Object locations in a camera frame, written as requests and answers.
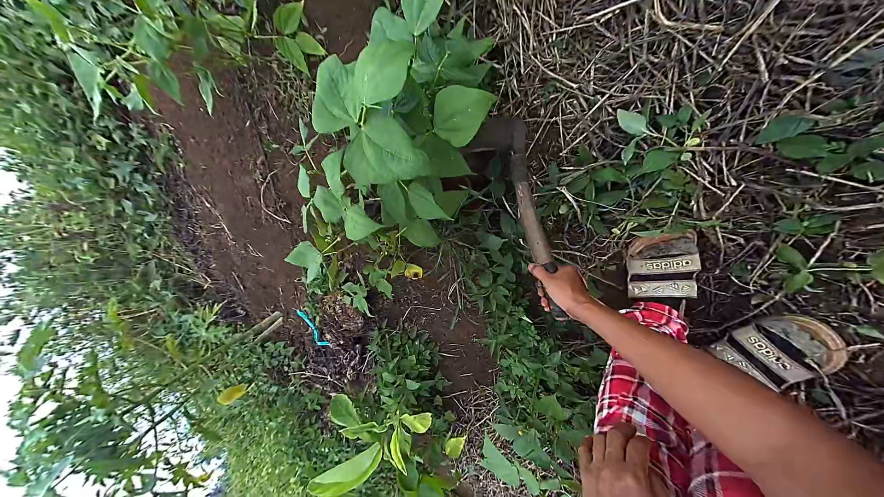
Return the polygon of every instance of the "slide sandal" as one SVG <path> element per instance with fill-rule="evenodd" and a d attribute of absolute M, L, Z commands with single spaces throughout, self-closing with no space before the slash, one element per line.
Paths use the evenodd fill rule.
<path fill-rule="evenodd" d="M 713 356 L 780 391 L 847 363 L 844 340 L 816 319 L 787 314 L 738 328 L 707 348 Z"/>
<path fill-rule="evenodd" d="M 629 298 L 696 299 L 697 282 L 694 277 L 700 269 L 697 234 L 694 232 L 636 238 L 626 251 Z"/>

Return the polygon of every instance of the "yellow leaf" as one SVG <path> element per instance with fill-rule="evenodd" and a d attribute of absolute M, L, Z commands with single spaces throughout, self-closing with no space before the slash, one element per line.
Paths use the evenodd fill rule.
<path fill-rule="evenodd" d="M 224 406 L 229 406 L 233 404 L 234 401 L 239 399 L 246 392 L 246 384 L 240 383 L 239 385 L 230 386 L 225 388 L 225 390 L 218 396 L 218 403 Z"/>
<path fill-rule="evenodd" d="M 423 269 L 419 265 L 409 264 L 405 266 L 405 277 L 408 279 L 421 279 L 423 278 Z"/>

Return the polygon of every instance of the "sky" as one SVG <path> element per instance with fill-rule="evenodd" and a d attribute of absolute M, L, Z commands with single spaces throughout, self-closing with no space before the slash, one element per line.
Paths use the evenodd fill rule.
<path fill-rule="evenodd" d="M 6 205 L 11 201 L 10 193 L 22 188 L 22 184 L 15 179 L 15 174 L 0 170 L 0 205 Z M 0 294 L 8 291 L 0 287 Z M 15 350 L 9 346 L 10 334 L 22 323 L 18 319 L 8 325 L 0 327 L 0 352 L 13 353 Z M 10 461 L 15 458 L 15 449 L 19 446 L 19 438 L 15 432 L 6 426 L 9 418 L 9 403 L 15 398 L 15 394 L 21 388 L 19 377 L 11 372 L 15 364 L 15 355 L 0 356 L 0 470 L 8 470 Z M 6 486 L 6 479 L 0 477 L 0 495 L 9 497 L 21 497 L 25 494 L 23 488 L 10 488 Z"/>

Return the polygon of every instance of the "blue plastic string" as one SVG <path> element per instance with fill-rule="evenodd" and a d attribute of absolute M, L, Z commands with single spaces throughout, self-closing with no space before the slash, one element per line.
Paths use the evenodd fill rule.
<path fill-rule="evenodd" d="M 296 310 L 296 312 L 298 313 L 298 316 L 301 316 L 301 319 L 304 320 L 304 323 L 307 323 L 307 326 L 309 326 L 310 329 L 313 330 L 313 341 L 316 342 L 317 345 L 330 347 L 331 343 L 319 340 L 319 330 L 316 329 L 316 325 L 314 325 L 313 321 L 310 320 L 310 316 L 308 316 L 306 312 L 300 309 Z"/>

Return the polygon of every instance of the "dirt path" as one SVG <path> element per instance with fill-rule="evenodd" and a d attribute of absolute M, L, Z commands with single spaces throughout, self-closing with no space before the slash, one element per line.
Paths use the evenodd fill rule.
<path fill-rule="evenodd" d="M 367 43 L 371 13 L 379 2 L 326 0 L 308 2 L 309 30 L 323 39 L 330 53 L 344 61 L 355 60 Z M 269 16 L 274 4 L 264 6 Z M 280 338 L 292 343 L 329 381 L 341 388 L 353 379 L 353 369 L 366 358 L 368 326 L 354 339 L 352 349 L 317 349 L 310 330 L 293 312 L 303 306 L 306 292 L 301 269 L 284 261 L 289 251 L 305 239 L 301 230 L 303 199 L 297 190 L 298 165 L 288 150 L 301 142 L 298 117 L 309 122 L 309 101 L 303 91 L 312 81 L 293 77 L 289 67 L 269 57 L 269 50 L 253 46 L 257 57 L 250 67 L 216 72 L 218 89 L 213 116 L 202 108 L 196 80 L 185 76 L 188 65 L 176 64 L 180 106 L 156 92 L 157 110 L 171 126 L 187 166 L 185 178 L 194 190 L 190 208 L 199 221 L 200 252 L 209 259 L 210 277 L 229 287 L 251 319 L 279 310 L 289 317 Z M 312 62 L 316 70 L 317 63 Z M 319 164 L 334 141 L 317 141 L 312 159 Z M 430 262 L 421 264 L 425 268 Z M 388 326 L 416 325 L 430 332 L 442 354 L 440 370 L 452 382 L 449 407 L 477 385 L 493 385 L 493 360 L 476 342 L 484 337 L 481 316 L 458 310 L 447 298 L 451 274 L 428 271 L 420 281 L 402 278 L 393 300 L 375 299 L 378 322 Z"/>

